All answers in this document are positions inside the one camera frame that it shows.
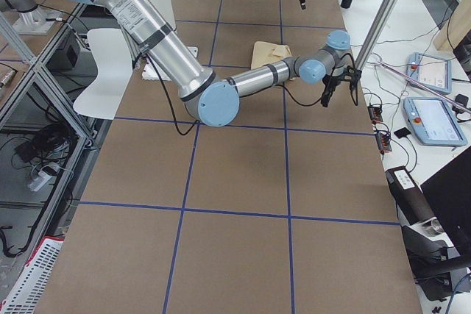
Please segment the cream long-sleeve printed shirt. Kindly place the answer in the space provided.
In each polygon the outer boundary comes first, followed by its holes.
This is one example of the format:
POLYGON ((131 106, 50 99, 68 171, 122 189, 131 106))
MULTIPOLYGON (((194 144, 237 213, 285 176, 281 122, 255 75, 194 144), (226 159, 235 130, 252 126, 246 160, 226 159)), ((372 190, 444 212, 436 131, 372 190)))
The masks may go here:
POLYGON ((292 57, 291 49, 287 45, 278 45, 263 41, 257 41, 254 44, 252 51, 251 74, 252 79, 259 79, 260 77, 270 77, 270 70, 266 67, 267 64, 274 65, 275 63, 292 57))

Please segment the orange connector board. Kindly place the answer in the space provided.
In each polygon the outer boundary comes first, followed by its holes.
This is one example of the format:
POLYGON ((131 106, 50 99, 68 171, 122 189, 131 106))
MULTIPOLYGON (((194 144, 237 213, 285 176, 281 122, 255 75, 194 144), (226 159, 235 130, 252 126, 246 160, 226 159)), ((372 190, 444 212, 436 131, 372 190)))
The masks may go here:
POLYGON ((390 129, 383 121, 382 107, 379 104, 370 104, 367 107, 372 128, 374 130, 375 140, 381 155, 392 151, 392 136, 390 129))

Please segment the near blue teach pendant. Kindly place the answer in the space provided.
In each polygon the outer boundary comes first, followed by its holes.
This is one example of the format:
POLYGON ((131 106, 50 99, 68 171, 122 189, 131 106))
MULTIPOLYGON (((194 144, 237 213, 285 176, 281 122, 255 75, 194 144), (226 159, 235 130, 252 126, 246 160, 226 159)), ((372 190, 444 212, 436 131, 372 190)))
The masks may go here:
POLYGON ((424 146, 466 146, 468 141, 452 110, 442 99, 408 97, 403 100, 406 119, 424 146))

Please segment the blue teach pendant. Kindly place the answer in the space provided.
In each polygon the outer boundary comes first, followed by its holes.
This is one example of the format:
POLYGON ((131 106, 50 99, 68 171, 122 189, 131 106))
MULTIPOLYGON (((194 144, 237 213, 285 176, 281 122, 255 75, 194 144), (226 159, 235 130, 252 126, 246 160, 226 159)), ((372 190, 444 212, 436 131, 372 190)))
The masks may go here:
POLYGON ((452 110, 442 99, 408 97, 403 100, 406 119, 424 146, 466 146, 468 141, 452 110))
POLYGON ((414 52, 408 58, 406 74, 416 82, 440 93, 449 94, 452 90, 450 60, 414 52))

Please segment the far blue teach pendant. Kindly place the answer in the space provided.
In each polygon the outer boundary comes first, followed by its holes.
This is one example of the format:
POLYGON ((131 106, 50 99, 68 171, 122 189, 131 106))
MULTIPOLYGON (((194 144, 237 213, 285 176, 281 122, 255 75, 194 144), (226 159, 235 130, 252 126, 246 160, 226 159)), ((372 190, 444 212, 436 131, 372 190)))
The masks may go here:
POLYGON ((450 60, 414 52, 408 58, 406 74, 416 82, 440 93, 449 94, 452 90, 450 60))

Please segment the brown cardboard box label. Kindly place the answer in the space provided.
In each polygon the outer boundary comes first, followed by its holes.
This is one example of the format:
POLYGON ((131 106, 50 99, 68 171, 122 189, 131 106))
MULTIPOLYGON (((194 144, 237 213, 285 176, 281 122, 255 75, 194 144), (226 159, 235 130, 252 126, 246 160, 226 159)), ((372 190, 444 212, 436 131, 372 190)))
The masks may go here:
POLYGON ((410 224, 436 218, 424 194, 405 166, 385 171, 389 190, 410 224))

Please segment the black monitor on stand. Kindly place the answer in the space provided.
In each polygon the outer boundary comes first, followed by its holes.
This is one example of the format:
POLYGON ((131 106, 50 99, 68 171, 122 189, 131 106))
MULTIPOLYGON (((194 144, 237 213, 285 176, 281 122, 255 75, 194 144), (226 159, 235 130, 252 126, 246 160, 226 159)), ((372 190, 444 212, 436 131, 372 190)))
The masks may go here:
POLYGON ((470 291, 470 149, 442 167, 421 185, 436 226, 452 245, 431 240, 410 227, 402 233, 416 283, 430 301, 442 300, 453 292, 470 291))

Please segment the white plastic chair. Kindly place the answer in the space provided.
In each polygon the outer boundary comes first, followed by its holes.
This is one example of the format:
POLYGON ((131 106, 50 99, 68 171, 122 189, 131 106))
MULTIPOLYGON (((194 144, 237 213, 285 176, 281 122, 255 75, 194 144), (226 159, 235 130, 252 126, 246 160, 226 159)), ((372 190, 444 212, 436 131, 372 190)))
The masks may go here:
POLYGON ((80 115, 113 120, 132 76, 130 51, 120 29, 92 29, 88 42, 97 76, 75 99, 73 108, 80 115))

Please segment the white power strip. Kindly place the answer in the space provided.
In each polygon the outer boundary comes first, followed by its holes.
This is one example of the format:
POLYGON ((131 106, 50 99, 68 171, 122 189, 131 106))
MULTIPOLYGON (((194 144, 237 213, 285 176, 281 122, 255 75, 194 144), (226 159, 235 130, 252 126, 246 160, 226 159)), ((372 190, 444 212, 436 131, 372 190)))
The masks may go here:
POLYGON ((38 192, 53 176, 57 176, 60 167, 58 165, 46 165, 39 170, 37 175, 27 185, 30 191, 38 192))

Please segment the white perforated plastic basket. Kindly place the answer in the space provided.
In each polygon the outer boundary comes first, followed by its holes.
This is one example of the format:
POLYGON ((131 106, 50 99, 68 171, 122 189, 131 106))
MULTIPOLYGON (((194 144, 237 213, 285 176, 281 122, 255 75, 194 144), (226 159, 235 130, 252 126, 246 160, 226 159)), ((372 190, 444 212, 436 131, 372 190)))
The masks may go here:
POLYGON ((27 260, 8 296, 1 302, 1 313, 34 313, 46 288, 63 239, 46 236, 27 260))

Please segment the aluminium frame post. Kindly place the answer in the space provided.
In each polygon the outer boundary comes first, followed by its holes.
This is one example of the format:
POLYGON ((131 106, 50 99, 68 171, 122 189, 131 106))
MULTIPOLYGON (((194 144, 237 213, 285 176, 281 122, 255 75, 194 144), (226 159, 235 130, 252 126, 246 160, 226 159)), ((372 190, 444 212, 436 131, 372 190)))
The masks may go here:
POLYGON ((376 44, 376 41, 380 37, 383 28, 386 25, 386 21, 391 15, 397 0, 383 0, 378 12, 372 22, 372 25, 366 35, 363 46, 361 47, 358 56, 355 59, 355 66, 358 70, 363 70, 366 62, 372 53, 372 50, 376 44))

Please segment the aluminium side rack frame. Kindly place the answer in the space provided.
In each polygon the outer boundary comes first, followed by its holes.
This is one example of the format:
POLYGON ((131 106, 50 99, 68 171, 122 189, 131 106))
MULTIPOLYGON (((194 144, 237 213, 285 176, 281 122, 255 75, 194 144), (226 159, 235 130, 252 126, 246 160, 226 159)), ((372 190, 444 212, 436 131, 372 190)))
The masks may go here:
POLYGON ((92 82, 82 5, 44 4, 53 26, 21 35, 1 17, 1 250, 16 256, 43 236, 62 236, 86 182, 107 124, 76 113, 73 103, 92 82), (38 192, 27 185, 46 165, 60 170, 38 192))

